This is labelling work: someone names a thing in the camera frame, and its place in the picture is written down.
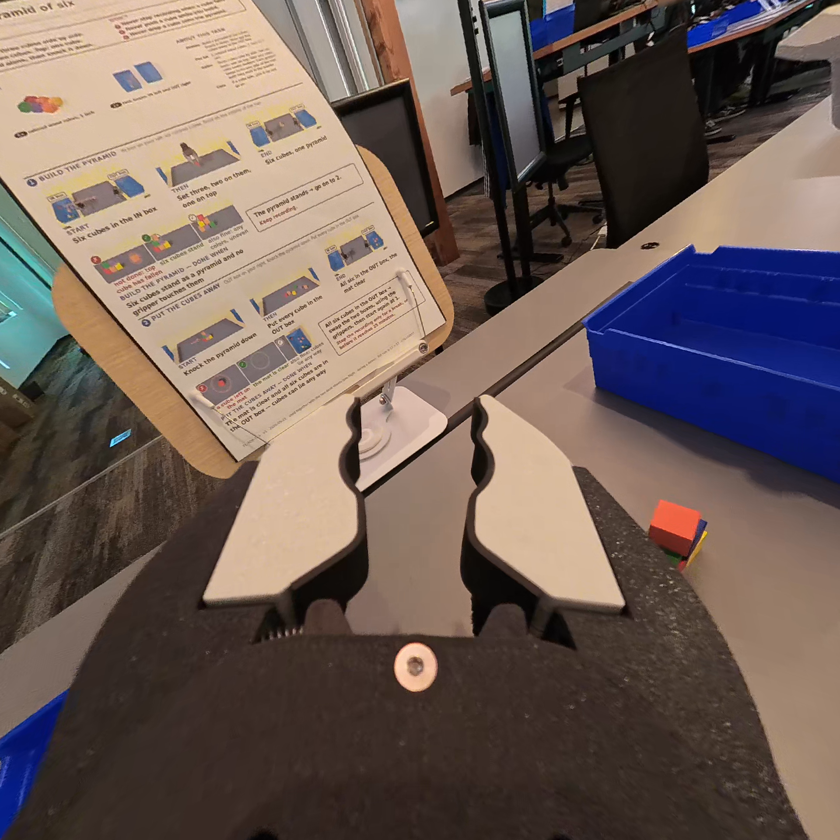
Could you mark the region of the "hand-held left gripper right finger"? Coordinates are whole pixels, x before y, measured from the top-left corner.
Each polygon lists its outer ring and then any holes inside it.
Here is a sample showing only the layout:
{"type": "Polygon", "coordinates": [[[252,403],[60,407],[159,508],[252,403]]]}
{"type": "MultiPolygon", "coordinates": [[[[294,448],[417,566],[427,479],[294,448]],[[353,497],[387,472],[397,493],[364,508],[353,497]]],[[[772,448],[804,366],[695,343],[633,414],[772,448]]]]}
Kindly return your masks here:
{"type": "Polygon", "coordinates": [[[495,397],[472,408],[462,582],[473,632],[505,605],[531,634],[558,634],[566,613],[621,615],[625,597],[566,454],[495,397]]]}

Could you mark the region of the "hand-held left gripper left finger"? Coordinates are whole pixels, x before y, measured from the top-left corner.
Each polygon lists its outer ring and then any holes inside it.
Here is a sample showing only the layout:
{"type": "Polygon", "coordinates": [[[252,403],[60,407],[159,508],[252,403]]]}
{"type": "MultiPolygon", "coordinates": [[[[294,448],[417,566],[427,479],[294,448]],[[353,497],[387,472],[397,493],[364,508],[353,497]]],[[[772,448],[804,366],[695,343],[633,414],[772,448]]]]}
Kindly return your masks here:
{"type": "Polygon", "coordinates": [[[361,402],[341,395],[266,449],[203,594],[208,607],[273,606],[300,624],[310,606],[346,607],[366,581],[361,402]]]}

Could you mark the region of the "orange wooden cube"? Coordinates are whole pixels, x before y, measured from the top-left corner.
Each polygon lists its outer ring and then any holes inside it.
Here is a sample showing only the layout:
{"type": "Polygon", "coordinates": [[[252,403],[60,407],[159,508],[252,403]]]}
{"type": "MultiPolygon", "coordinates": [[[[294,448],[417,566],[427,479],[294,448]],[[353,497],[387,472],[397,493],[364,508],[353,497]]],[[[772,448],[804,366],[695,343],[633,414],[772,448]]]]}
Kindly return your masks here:
{"type": "Polygon", "coordinates": [[[661,549],[687,557],[701,515],[698,511],[660,500],[648,526],[648,537],[661,549]]]}

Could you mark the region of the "wooden display board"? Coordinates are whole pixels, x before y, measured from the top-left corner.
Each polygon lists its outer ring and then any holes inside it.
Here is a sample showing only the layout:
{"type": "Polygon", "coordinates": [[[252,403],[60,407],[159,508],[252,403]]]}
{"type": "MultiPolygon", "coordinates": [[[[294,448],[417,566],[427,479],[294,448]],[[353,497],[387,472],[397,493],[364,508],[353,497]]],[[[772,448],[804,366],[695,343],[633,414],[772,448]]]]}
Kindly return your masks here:
{"type": "MultiPolygon", "coordinates": [[[[410,350],[361,383],[345,389],[361,400],[373,396],[390,380],[432,358],[454,325],[452,297],[428,251],[402,195],[375,154],[357,148],[429,294],[444,314],[444,324],[426,336],[427,351],[410,350]]],[[[159,368],[123,330],[100,300],[67,266],[57,270],[52,287],[56,314],[69,334],[87,351],[114,384],[138,407],[158,432],[193,468],[219,479],[231,477],[242,465],[218,441],[211,429],[159,368]]]]}

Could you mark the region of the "printed instruction sheet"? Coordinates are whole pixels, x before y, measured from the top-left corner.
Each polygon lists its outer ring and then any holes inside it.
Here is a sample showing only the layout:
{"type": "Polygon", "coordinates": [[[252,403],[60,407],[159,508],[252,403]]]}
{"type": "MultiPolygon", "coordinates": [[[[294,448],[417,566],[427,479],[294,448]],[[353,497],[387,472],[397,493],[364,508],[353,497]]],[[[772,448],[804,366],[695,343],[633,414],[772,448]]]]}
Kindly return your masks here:
{"type": "Polygon", "coordinates": [[[2,184],[236,461],[445,323],[255,2],[2,2],[2,184]]]}

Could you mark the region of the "black office chair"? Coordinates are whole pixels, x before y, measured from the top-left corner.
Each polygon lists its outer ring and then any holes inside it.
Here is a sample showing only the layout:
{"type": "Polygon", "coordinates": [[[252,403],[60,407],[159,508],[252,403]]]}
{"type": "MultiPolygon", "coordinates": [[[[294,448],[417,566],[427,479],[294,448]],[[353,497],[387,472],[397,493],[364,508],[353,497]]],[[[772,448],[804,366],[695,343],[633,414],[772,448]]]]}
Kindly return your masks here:
{"type": "Polygon", "coordinates": [[[560,191],[569,187],[566,178],[570,168],[585,163],[592,157],[592,147],[585,134],[571,136],[568,139],[554,141],[547,149],[543,161],[530,174],[527,186],[535,186],[541,190],[548,189],[548,200],[545,206],[529,216],[529,226],[533,230],[541,223],[549,221],[552,226],[559,226],[563,231],[562,247],[571,245],[572,236],[565,218],[569,214],[592,214],[592,222],[600,224],[604,219],[604,200],[600,193],[587,196],[582,203],[558,204],[553,194],[553,188],[560,191]]]}
{"type": "Polygon", "coordinates": [[[707,184],[709,159],[686,26],[579,77],[585,133],[617,249],[707,184]]]}

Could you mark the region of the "black framed display panel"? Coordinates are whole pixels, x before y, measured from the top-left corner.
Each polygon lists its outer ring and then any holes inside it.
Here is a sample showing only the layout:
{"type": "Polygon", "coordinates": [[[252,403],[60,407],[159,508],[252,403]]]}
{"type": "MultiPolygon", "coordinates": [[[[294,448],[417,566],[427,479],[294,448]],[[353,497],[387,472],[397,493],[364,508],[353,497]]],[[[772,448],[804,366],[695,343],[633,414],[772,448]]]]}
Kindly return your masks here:
{"type": "Polygon", "coordinates": [[[353,143],[387,168],[420,235],[437,231],[438,210],[411,81],[395,80],[338,100],[332,110],[353,143]]]}

